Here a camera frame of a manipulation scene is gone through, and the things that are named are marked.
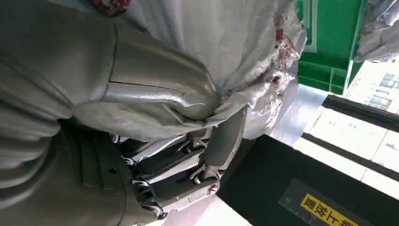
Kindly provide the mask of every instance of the yellow sticker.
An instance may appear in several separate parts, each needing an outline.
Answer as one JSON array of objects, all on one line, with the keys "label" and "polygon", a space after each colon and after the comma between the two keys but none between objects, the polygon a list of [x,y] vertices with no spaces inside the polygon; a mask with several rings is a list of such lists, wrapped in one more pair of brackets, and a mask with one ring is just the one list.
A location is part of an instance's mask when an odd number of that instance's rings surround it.
[{"label": "yellow sticker", "polygon": [[310,194],[306,194],[301,206],[330,226],[359,226]]}]

